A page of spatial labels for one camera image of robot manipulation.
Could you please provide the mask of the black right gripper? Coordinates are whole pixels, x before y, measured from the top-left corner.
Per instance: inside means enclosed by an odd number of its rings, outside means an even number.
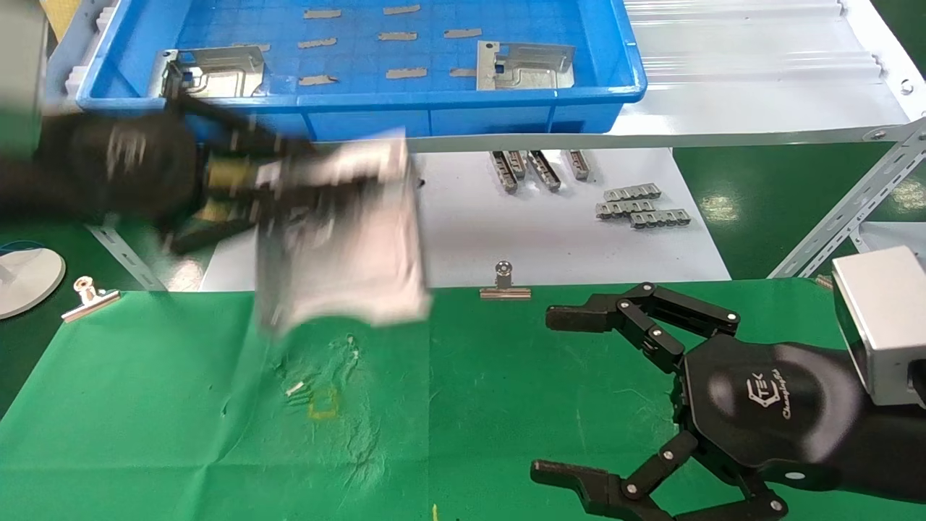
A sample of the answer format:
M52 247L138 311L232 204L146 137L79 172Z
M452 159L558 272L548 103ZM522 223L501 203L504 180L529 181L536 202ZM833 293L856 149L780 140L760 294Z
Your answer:
M719 334L686 353L676 389L695 459L724 483L925 498L924 410L876 405L847 352Z

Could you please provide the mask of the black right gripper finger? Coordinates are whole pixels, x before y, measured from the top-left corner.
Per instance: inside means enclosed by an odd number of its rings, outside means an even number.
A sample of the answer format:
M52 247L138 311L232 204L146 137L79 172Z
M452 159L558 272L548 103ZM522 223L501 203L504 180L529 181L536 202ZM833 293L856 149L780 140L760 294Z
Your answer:
M789 507L755 475L734 479L740 501L673 515L659 507L652 493L698 453L699 441L689 431L678 432L628 478L589 466L537 459L530 465L533 482L571 489L586 514L618 520L781 520Z
M739 316L732 310L644 281L621 294L592 294L578 306L553 305L545 312L554 331L608 333L616 331L663 373L681 370L684 345L664 324L711 339L733 336Z

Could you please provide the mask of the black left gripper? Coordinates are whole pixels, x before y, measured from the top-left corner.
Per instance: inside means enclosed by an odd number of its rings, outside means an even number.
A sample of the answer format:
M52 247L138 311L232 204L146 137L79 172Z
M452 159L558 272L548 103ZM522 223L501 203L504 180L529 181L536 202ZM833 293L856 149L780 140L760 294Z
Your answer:
M179 117L69 113L42 128L42 185L81 217L107 214L171 221L206 199L328 199L384 183L383 144L353 142L321 151L310 140L275 132L254 119L188 93L171 93L166 110L215 123L223 135L200 145ZM168 228L168 251L185 256L245 233L257 219L189 217Z

